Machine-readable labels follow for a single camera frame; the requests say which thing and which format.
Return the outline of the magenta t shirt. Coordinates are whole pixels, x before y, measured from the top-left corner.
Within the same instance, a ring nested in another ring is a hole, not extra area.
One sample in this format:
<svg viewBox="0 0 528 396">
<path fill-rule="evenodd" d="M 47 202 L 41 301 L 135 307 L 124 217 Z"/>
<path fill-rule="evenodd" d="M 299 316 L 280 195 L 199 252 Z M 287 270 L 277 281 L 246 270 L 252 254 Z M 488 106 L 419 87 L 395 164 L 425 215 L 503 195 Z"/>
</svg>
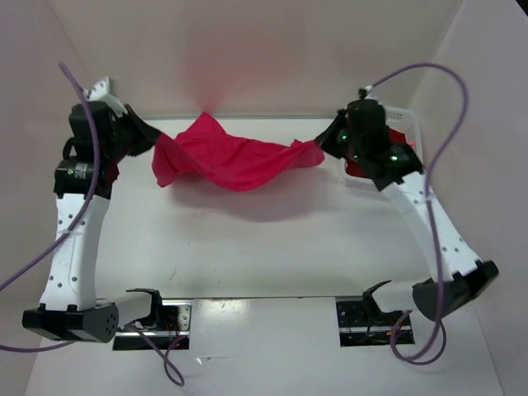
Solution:
<svg viewBox="0 0 528 396">
<path fill-rule="evenodd" d="M 287 146 L 233 136 L 203 112 L 175 138 L 160 134 L 152 170 L 160 187 L 192 174 L 228 191 L 245 192 L 289 170 L 317 167 L 324 159 L 324 152 L 312 140 L 294 140 Z"/>
</svg>

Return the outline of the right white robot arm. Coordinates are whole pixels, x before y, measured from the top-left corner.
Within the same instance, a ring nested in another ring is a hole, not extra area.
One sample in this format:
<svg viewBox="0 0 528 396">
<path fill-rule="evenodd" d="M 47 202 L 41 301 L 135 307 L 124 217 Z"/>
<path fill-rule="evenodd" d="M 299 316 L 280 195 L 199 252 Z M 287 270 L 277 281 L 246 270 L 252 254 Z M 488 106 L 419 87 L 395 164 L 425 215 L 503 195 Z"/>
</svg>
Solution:
<svg viewBox="0 0 528 396">
<path fill-rule="evenodd" d="M 419 311 L 434 321 L 480 296 L 498 277 L 492 261 L 469 247 L 426 185 L 415 150 L 393 141 L 386 112 L 373 99 L 353 101 L 315 139 L 327 154 L 350 160 L 403 216 L 431 274 L 423 281 L 382 281 L 362 295 L 362 315 L 382 323 L 392 312 Z"/>
</svg>

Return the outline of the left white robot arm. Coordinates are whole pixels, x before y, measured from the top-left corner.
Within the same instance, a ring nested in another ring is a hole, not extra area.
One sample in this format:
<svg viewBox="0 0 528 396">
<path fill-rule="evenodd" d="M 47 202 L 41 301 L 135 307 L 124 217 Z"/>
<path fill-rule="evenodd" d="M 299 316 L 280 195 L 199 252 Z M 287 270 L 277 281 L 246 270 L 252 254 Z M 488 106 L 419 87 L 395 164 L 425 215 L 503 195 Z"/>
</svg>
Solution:
<svg viewBox="0 0 528 396">
<path fill-rule="evenodd" d="M 59 245 L 38 307 L 21 320 L 52 341 L 107 343 L 122 324 L 117 304 L 96 296 L 101 228 L 119 162 L 149 151 L 160 135 L 130 105 L 124 108 L 93 101 L 87 108 L 77 104 L 68 117 L 73 135 L 54 171 Z"/>
</svg>

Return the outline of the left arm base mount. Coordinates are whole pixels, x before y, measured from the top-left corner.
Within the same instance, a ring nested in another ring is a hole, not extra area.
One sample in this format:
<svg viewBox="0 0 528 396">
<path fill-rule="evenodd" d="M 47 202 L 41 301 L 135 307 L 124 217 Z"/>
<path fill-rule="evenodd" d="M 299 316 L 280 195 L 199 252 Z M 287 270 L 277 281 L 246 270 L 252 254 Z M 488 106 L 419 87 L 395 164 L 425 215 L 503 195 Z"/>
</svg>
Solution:
<svg viewBox="0 0 528 396">
<path fill-rule="evenodd" d="M 164 299 L 157 316 L 136 319 L 120 328 L 113 340 L 113 351 L 146 351 L 150 345 L 137 333 L 140 330 L 156 347 L 166 351 L 188 350 L 190 346 L 193 302 L 184 299 Z"/>
</svg>

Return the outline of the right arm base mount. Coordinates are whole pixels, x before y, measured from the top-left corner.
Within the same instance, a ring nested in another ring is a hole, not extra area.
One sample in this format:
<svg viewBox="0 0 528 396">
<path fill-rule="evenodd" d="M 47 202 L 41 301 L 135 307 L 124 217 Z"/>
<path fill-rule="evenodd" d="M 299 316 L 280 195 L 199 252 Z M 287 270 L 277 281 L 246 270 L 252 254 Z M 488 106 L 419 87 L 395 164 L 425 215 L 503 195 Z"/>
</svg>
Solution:
<svg viewBox="0 0 528 396">
<path fill-rule="evenodd" d="M 374 347 L 390 344 L 401 311 L 369 314 L 359 296 L 336 298 L 340 347 Z"/>
</svg>

